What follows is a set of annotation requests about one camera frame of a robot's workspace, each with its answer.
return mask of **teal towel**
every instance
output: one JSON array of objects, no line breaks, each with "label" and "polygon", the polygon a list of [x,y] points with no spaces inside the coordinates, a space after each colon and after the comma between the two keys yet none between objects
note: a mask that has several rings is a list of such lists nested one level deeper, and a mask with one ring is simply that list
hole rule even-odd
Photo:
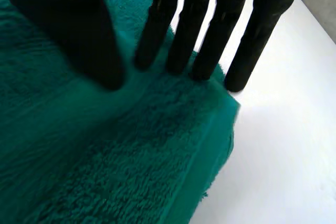
[{"label": "teal towel", "polygon": [[237,102],[131,64],[151,0],[107,0],[128,67],[106,93],[0,0],[0,223],[188,223],[233,148]]}]

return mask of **gray wall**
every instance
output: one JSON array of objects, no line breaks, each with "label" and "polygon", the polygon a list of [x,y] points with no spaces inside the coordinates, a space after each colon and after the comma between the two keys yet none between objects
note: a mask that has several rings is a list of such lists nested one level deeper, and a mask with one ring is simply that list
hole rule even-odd
[{"label": "gray wall", "polygon": [[336,0],[302,0],[336,43]]}]

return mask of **green towel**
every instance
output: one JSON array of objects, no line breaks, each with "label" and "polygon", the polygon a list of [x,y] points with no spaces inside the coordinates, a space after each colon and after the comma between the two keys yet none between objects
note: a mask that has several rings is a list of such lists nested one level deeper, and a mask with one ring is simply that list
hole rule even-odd
[{"label": "green towel", "polygon": [[107,0],[127,63],[106,93],[0,0],[0,223],[188,223],[233,148],[239,105],[222,86],[131,59],[151,0]]}]

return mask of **white surface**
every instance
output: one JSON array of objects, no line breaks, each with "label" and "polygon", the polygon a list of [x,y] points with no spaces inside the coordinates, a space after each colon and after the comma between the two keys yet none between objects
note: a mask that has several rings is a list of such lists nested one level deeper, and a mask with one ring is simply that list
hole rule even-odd
[{"label": "white surface", "polygon": [[[214,8],[211,0],[196,50]],[[251,10],[248,0],[220,61],[225,71]],[[296,0],[236,96],[234,151],[191,224],[336,224],[335,84],[336,45]]]}]

